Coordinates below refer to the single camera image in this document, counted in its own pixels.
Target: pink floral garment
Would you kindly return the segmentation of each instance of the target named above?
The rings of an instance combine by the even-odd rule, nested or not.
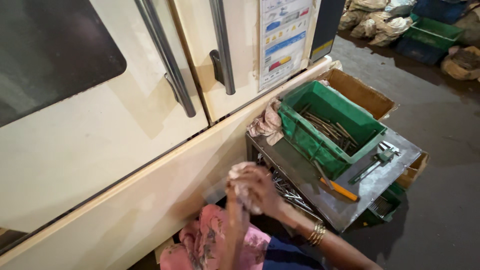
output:
[[[180,231],[181,244],[168,246],[160,256],[162,270],[216,270],[225,243],[227,211],[205,206],[197,221]],[[261,270],[270,236],[250,224],[240,253],[240,269]]]

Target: bracelet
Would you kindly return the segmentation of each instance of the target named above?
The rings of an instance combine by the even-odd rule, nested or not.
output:
[[[326,232],[325,226],[317,222],[315,224],[315,227],[313,228],[312,234],[308,238],[308,242],[310,242],[311,245],[319,245],[322,239],[324,238],[325,232]]]

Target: cardboard box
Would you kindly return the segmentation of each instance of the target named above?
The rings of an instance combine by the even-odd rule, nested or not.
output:
[[[422,152],[420,156],[395,180],[402,188],[407,190],[413,182],[421,175],[425,167],[427,167],[430,155]]]
[[[397,108],[396,104],[384,94],[341,70],[331,69],[316,80],[327,80],[333,89],[366,109],[379,121]]]

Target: blue crate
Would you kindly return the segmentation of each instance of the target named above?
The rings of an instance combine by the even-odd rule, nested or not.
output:
[[[454,24],[467,8],[467,1],[448,3],[443,0],[418,0],[412,13],[444,24]]]
[[[395,51],[427,65],[435,65],[446,52],[409,37],[402,37]]]

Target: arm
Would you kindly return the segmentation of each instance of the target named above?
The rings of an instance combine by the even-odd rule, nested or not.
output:
[[[250,214],[243,209],[233,188],[227,188],[228,228],[225,234],[225,247],[220,258],[219,270],[234,270],[239,265],[243,239],[247,233]]]
[[[308,239],[312,234],[315,223],[286,202],[282,202],[279,208],[279,216],[273,218],[294,228]],[[325,258],[338,269],[382,269],[356,248],[330,231],[326,231],[318,248],[322,251]]]
[[[315,223],[296,211],[277,194],[270,179],[271,174],[263,167],[250,167],[242,181],[251,187],[252,200],[262,211],[292,227],[306,239],[310,237]],[[339,269],[377,270],[381,269],[356,248],[334,233],[326,231],[318,248],[325,258]]]

